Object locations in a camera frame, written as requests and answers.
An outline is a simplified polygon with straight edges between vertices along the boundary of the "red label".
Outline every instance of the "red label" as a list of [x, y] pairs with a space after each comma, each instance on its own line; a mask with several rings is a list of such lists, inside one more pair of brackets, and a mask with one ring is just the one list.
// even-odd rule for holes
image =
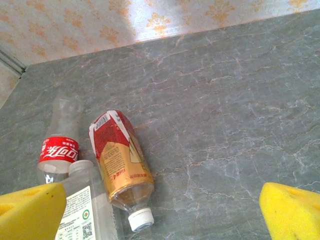
[[134, 140], [134, 146], [136, 150], [143, 156], [140, 145], [135, 138], [135, 130], [130, 121], [118, 110], [110, 110], [102, 114], [95, 122], [95, 128], [93, 140], [95, 146], [95, 155], [98, 161], [100, 161], [101, 153], [109, 142], [119, 143], [129, 147], [129, 137]]
[[51, 136], [43, 141], [39, 163], [48, 160], [63, 160], [74, 163], [77, 160], [79, 144], [65, 136]]

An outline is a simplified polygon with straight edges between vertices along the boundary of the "yellow sponge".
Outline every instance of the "yellow sponge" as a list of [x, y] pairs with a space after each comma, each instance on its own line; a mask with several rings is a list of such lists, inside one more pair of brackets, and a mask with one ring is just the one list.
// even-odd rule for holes
[[66, 204], [61, 183], [0, 196], [0, 239], [54, 240]]
[[320, 194], [267, 182], [259, 203], [272, 240], [320, 240]]

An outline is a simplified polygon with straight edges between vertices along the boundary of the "plastic bottle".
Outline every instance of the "plastic bottle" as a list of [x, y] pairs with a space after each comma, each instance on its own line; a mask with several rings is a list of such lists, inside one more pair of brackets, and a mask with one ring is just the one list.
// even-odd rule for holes
[[118, 110], [107, 111], [90, 125], [89, 136], [110, 202], [129, 214], [133, 232], [151, 226], [147, 203], [154, 181], [129, 120]]
[[67, 204], [55, 240], [122, 240], [118, 209], [108, 202], [100, 173], [89, 160], [69, 167], [69, 177], [61, 183]]
[[83, 107], [73, 96], [60, 93], [53, 101], [51, 123], [37, 165], [39, 184], [57, 183], [68, 177], [79, 151], [78, 122]]

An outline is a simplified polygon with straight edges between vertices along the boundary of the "wallpaper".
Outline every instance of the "wallpaper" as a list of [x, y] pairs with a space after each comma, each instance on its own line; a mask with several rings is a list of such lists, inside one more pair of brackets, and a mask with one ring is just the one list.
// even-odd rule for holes
[[0, 45], [25, 65], [320, 8], [320, 0], [2, 0]]
[[7, 66], [0, 63], [0, 109], [15, 88], [19, 77]]

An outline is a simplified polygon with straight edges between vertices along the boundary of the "coca-cola bottle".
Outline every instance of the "coca-cola bottle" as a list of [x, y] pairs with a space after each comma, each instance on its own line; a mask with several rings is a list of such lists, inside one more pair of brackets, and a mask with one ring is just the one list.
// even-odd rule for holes
[[60, 93], [53, 101], [51, 124], [37, 165], [39, 184], [57, 183], [68, 177], [69, 166], [78, 157], [82, 110], [81, 102], [74, 96]]

